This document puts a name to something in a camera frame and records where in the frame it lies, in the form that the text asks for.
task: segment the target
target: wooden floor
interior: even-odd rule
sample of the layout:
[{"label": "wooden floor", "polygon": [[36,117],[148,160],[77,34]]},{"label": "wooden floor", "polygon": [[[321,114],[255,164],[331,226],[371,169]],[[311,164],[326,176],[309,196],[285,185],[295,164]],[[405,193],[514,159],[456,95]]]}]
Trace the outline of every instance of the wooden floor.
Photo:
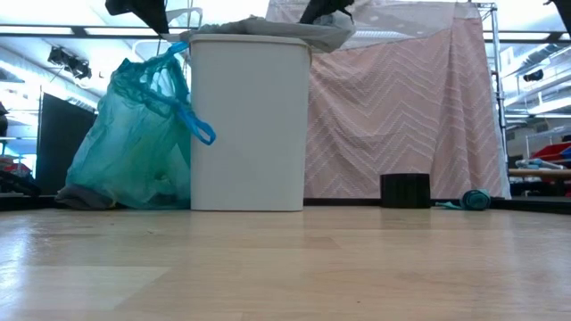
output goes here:
[{"label": "wooden floor", "polygon": [[571,216],[0,213],[0,320],[571,320]]}]

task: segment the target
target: gray cloth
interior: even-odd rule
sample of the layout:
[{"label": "gray cloth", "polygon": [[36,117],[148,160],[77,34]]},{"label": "gray cloth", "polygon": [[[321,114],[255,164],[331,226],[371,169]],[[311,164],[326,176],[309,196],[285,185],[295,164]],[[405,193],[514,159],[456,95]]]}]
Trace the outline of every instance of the gray cloth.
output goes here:
[{"label": "gray cloth", "polygon": [[66,185],[55,196],[55,201],[74,210],[108,210],[114,206],[109,197],[79,185]]},{"label": "gray cloth", "polygon": [[351,17],[335,12],[323,16],[314,25],[282,23],[251,17],[222,25],[204,25],[197,31],[185,31],[180,35],[163,35],[167,40],[188,42],[194,34],[234,34],[274,37],[296,37],[323,52],[331,53],[340,48],[355,33]]}]

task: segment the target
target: fluorescent light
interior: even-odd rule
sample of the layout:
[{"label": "fluorescent light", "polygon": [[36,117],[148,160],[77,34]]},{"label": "fluorescent light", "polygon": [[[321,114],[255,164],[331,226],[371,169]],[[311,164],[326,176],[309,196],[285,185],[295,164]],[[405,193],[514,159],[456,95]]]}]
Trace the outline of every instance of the fluorescent light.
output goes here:
[{"label": "fluorescent light", "polygon": [[85,28],[91,36],[158,36],[149,28]]},{"label": "fluorescent light", "polygon": [[566,115],[566,114],[539,114],[535,115],[535,117],[544,118],[544,119],[555,119],[555,118],[571,119],[571,115]]},{"label": "fluorescent light", "polygon": [[9,113],[6,115],[6,118],[18,121],[25,125],[37,126],[37,115],[32,115],[26,112]]},{"label": "fluorescent light", "polygon": [[548,111],[555,111],[559,108],[565,108],[569,105],[571,105],[571,98],[563,98],[551,102],[542,103],[539,106],[533,107],[528,112],[530,114],[539,114]]},{"label": "fluorescent light", "polygon": [[[545,40],[550,36],[548,32],[499,32],[500,40]],[[484,32],[485,40],[493,40],[491,31]]]},{"label": "fluorescent light", "polygon": [[12,66],[10,63],[0,61],[0,68],[14,74],[16,77],[24,80],[27,84],[36,84],[42,86],[42,89],[50,95],[54,95],[60,99],[74,98],[93,108],[97,108],[97,103],[87,99],[81,95],[72,93],[61,86],[52,84],[48,79],[38,76],[38,74],[24,70],[22,68]]},{"label": "fluorescent light", "polygon": [[0,34],[73,35],[68,27],[0,26]]},{"label": "fluorescent light", "polygon": [[170,28],[169,32],[173,35],[177,35],[177,34],[183,33],[183,32],[188,31],[188,30],[189,30],[188,28]]},{"label": "fluorescent light", "polygon": [[531,115],[506,115],[506,118],[529,118]]},{"label": "fluorescent light", "polygon": [[37,140],[37,137],[2,137],[2,140]]}]

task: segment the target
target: rolled mat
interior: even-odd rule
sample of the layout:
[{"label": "rolled mat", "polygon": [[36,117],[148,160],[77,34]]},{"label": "rolled mat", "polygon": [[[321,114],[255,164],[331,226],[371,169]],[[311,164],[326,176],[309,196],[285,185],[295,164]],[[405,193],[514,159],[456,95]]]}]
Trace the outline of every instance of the rolled mat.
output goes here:
[{"label": "rolled mat", "polygon": [[451,202],[436,203],[436,206],[442,206],[448,210],[488,210],[491,205],[492,197],[484,189],[471,190],[464,193],[464,196],[460,199],[460,206]]}]

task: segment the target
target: black container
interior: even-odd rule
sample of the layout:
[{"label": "black container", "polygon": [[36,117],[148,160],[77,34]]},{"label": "black container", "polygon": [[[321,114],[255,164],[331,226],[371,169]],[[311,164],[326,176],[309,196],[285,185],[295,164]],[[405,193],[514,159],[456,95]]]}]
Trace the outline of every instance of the black container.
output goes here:
[{"label": "black container", "polygon": [[381,206],[389,209],[429,209],[430,175],[381,175]]}]

